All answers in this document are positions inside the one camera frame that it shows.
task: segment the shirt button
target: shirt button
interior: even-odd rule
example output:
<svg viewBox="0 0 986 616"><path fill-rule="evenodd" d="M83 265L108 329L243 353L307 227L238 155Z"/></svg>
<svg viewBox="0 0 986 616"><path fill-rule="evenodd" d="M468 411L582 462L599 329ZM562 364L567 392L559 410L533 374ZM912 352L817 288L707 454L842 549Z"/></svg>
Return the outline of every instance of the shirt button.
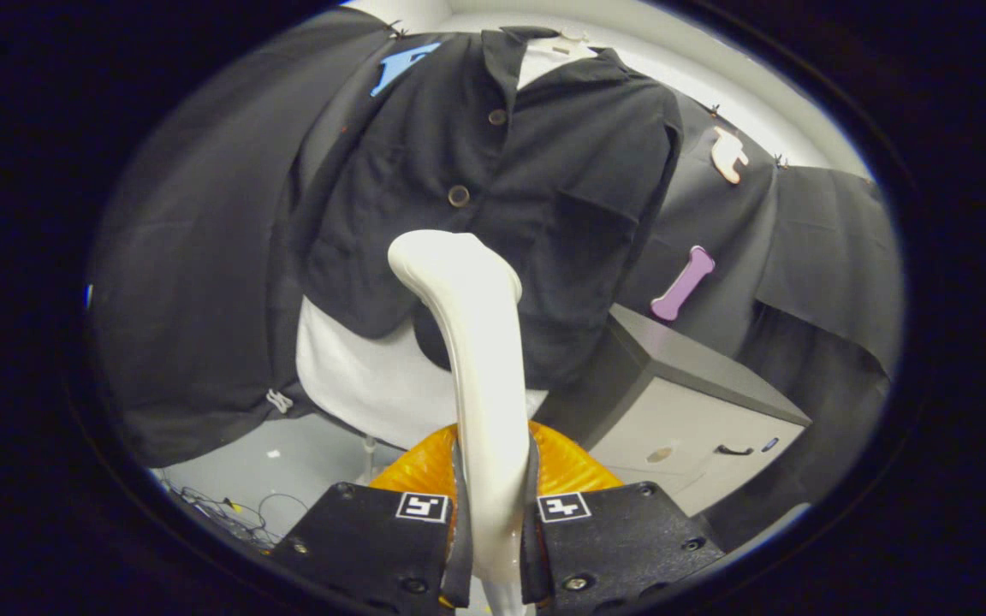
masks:
<svg viewBox="0 0 986 616"><path fill-rule="evenodd" d="M454 207L462 207L470 203L470 191L466 187L451 187L450 191L447 191L447 203L451 203Z"/></svg>

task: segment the beige hook-shaped object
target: beige hook-shaped object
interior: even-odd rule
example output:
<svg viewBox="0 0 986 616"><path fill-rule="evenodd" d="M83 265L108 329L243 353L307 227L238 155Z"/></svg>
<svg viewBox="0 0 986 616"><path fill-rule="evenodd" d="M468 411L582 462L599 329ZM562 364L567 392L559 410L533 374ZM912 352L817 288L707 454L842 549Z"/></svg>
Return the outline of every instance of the beige hook-shaped object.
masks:
<svg viewBox="0 0 986 616"><path fill-rule="evenodd" d="M748 164L748 155L744 153L744 144L740 143L739 138L736 138L735 135L725 132L722 128L715 126L713 129L717 132L717 141L710 149L713 165L721 173L722 178L728 180L729 183L740 184L740 173L736 172L735 167L736 161L740 161L744 165Z"/></svg>

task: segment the cabinet knob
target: cabinet knob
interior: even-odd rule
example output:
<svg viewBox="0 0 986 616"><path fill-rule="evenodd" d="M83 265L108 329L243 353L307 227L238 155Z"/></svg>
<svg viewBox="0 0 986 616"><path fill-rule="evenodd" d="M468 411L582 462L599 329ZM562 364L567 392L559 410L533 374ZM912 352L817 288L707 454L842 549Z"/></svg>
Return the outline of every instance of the cabinet knob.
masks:
<svg viewBox="0 0 986 616"><path fill-rule="evenodd" d="M727 446L717 445L717 449L715 449L715 451L718 453L725 453L725 455L728 456L751 456L751 452L754 452L755 449L748 447L744 452L735 452L733 451L733 449L729 449Z"/></svg>

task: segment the cable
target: cable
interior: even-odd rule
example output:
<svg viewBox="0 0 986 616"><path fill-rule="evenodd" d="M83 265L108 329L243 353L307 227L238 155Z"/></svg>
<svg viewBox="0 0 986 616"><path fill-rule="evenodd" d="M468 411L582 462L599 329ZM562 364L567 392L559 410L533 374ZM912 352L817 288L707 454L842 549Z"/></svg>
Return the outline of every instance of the cable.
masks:
<svg viewBox="0 0 986 616"><path fill-rule="evenodd" d="M266 524L266 522L265 522L265 516L261 515L261 508L263 506L265 506L265 501L267 501L270 498L273 498L273 496L287 496L287 498L289 498L291 500L294 500L294 502L297 502L297 503L301 504L302 507L304 507L306 511L310 511L310 507L309 506L306 506L306 503L305 502L302 502L302 500L299 500L297 498L294 498L294 496L292 496L292 495L285 495L282 492L273 492L273 494L265 496L265 498L261 499L261 502L258 503L258 518L261 518L261 526L254 527L254 529L250 529L250 533L251 534L255 530L263 530L263 531L265 531L265 533L269 533L272 536L276 536L274 533L270 533L268 530L265 530L265 524Z"/></svg>
<svg viewBox="0 0 986 616"><path fill-rule="evenodd" d="M244 539L239 537L243 542L266 543L265 549L271 549L275 547L278 542L284 539L284 537L282 537L281 535L278 535L277 533L273 533L273 531L267 530L265 528L265 526L267 525L267 521L265 519L265 516L262 515L261 510L266 501L268 501L270 498L273 498L273 496L287 496L287 498L301 504L305 508L305 510L310 511L310 507L306 506L305 502L302 502L302 500L299 500L298 498L296 498L296 496L286 495L283 494L282 492L273 492L273 494L271 495L266 495L265 498L261 499L261 502L258 503L258 507L253 508L250 506L244 506L244 504L242 503L235 503L231 499L223 499L223 500L212 499L211 496L205 495L204 492L200 492L199 490L196 490L196 488L189 488L188 486L181 486L180 488L177 488L172 483L172 481L169 480L169 476L167 475L167 472L165 472L164 468L159 469L159 475L161 475L162 477L161 484L163 484L165 488L167 488L170 494L177 496L177 498L180 498L182 501L189 504L189 506L199 506L199 511L202 512L205 518L208 518L209 521L211 521L214 524L223 525L223 523L219 522L221 519L223 522L230 523L238 527L238 529L242 530L243 533L246 533L247 535L250 536L250 539ZM235 515L234 513L227 512L227 508L231 508L231 510L234 510L235 506L244 508L244 510L257 514L259 524L253 525L253 523L247 521L247 519L242 518L239 515ZM228 533L231 533L232 535L235 533L231 529L224 529L224 530L226 530ZM265 535L265 538L258 537L259 531L261 531L261 533Z"/></svg>

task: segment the light blue cutout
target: light blue cutout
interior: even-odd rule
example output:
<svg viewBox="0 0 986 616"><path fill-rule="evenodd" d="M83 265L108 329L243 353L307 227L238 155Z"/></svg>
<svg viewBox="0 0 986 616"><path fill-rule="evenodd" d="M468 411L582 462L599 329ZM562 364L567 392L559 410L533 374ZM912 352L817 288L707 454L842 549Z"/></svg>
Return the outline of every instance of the light blue cutout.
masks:
<svg viewBox="0 0 986 616"><path fill-rule="evenodd" d="M380 62L383 65L383 78L380 79L379 85L371 90L371 95L375 97L379 92L383 92L383 88L390 86L390 82L398 79L399 74L406 73L408 68L415 65L419 59L433 52L436 47L439 47L439 43L418 47L415 50L403 51L401 54L394 54L393 56L383 58L383 61Z"/></svg>

